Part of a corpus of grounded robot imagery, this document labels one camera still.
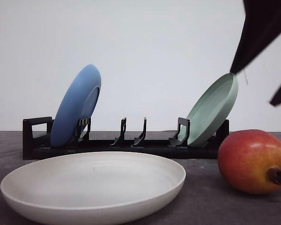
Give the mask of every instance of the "black dish rack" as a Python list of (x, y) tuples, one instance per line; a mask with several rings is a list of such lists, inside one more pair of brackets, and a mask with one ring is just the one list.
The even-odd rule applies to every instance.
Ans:
[[(188, 147), (190, 120), (179, 117), (177, 131), (173, 137), (164, 140), (146, 139), (147, 119), (144, 118), (143, 131), (134, 140), (125, 139), (126, 117), (121, 120), (120, 136), (115, 140), (89, 138), (91, 118), (80, 119), (74, 132), (74, 141), (68, 145), (54, 148), (50, 145), (52, 117), (32, 118), (23, 120), (22, 146), (23, 160), (45, 159), (74, 153), (96, 151), (129, 151), (158, 155), (166, 158), (209, 158), (216, 159), (219, 146), (229, 134), (229, 120), (225, 120), (211, 136), (204, 147)], [(43, 136), (33, 137), (32, 126), (47, 124), (47, 132)], [(81, 128), (87, 126), (87, 132), (81, 137)], [(178, 134), (181, 126), (185, 126), (185, 137), (180, 141)]]

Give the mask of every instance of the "white bowl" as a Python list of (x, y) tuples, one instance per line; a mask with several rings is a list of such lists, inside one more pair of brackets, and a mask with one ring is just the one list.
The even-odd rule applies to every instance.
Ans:
[(159, 156), (92, 152), (22, 166), (0, 188), (11, 208), (42, 224), (114, 225), (170, 203), (185, 174), (180, 164)]

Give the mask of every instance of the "white backdrop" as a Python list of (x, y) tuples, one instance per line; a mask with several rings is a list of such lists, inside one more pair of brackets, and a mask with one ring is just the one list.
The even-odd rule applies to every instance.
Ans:
[[(55, 117), (87, 64), (102, 76), (93, 130), (177, 128), (230, 69), (244, 23), (242, 0), (0, 0), (0, 130)], [(281, 131), (281, 35), (238, 76), (230, 130)]]

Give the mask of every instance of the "tabletop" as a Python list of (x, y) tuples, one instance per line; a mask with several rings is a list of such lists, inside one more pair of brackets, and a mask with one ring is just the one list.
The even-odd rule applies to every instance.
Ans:
[[(165, 131), (168, 137), (174, 131)], [(134, 137), (136, 132), (127, 132)], [(281, 140), (281, 132), (273, 132)], [(117, 136), (117, 132), (91, 132), (92, 137)], [(148, 132), (148, 138), (157, 132)], [(249, 195), (230, 187), (214, 159), (174, 159), (186, 170), (178, 196), (167, 206), (126, 225), (281, 225), (281, 188), (270, 195)], [(22, 132), (0, 131), (0, 183), (14, 169), (34, 162), (22, 160)], [(38, 225), (14, 212), (0, 191), (0, 225)]]

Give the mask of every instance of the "green plate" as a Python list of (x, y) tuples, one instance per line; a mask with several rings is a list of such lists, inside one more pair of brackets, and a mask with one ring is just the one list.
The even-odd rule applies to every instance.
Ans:
[[(188, 146), (204, 146), (229, 115), (237, 93), (238, 82), (231, 73), (220, 77), (205, 91), (186, 117), (191, 122)], [(178, 139), (184, 137), (185, 126), (182, 126)]]

